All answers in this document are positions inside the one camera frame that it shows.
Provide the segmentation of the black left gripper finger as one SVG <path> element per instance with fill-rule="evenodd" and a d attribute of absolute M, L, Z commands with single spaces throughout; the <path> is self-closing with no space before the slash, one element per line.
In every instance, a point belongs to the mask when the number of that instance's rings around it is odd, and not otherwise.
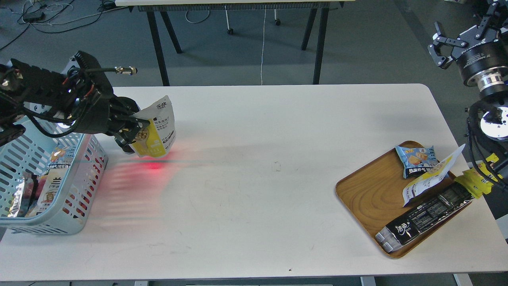
<path fill-rule="evenodd" d="M 125 154 L 134 154 L 135 151 L 130 144 L 136 141 L 136 136 L 143 130 L 142 127 L 121 128 L 113 133 L 116 143 L 125 152 Z"/>
<path fill-rule="evenodd" d="M 119 121 L 121 125 L 119 131 L 139 131 L 150 125 L 150 121 L 139 119 L 132 112 L 121 112 Z"/>

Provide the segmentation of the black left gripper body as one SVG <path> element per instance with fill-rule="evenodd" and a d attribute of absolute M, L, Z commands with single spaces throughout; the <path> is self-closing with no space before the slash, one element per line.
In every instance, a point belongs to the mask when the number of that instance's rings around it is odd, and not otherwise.
<path fill-rule="evenodd" d="M 121 112 L 139 112 L 140 109 L 134 100 L 127 97 L 112 95 L 110 98 L 101 96 L 100 99 L 78 120 L 76 133 L 105 134 L 113 136 L 113 133 L 121 127 L 119 114 Z"/>

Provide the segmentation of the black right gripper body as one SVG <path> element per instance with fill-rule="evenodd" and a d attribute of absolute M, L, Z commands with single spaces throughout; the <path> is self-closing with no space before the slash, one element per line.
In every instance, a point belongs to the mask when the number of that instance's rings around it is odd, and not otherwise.
<path fill-rule="evenodd" d="M 478 28 L 470 28 L 459 34 L 464 47 L 452 50 L 463 84 L 469 87 L 501 87 L 507 76 L 507 52 L 500 40 L 499 30 L 487 28 L 479 35 Z"/>

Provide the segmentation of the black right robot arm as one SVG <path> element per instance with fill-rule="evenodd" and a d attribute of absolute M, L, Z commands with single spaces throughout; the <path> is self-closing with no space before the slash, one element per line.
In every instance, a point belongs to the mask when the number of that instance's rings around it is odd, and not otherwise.
<path fill-rule="evenodd" d="M 468 109 L 468 152 L 477 152 L 486 171 L 479 174 L 495 188 L 507 190 L 507 32 L 506 0 L 489 0 L 479 24 L 457 38 L 445 36 L 436 22 L 433 42 L 427 46 L 437 67 L 456 63 L 463 84 L 479 89 L 479 100 Z"/>

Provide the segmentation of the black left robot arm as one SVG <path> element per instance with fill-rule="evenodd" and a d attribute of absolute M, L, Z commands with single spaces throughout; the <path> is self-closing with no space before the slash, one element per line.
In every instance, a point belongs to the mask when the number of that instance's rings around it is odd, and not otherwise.
<path fill-rule="evenodd" d="M 150 125 L 138 119 L 137 103 L 113 93 L 106 72 L 136 74 L 135 67 L 102 68 L 98 60 L 78 51 L 65 73 L 58 73 L 11 59 L 1 65 L 1 145 L 19 138 L 26 128 L 18 120 L 27 116 L 45 136 L 70 133 L 113 136 L 122 150 Z"/>

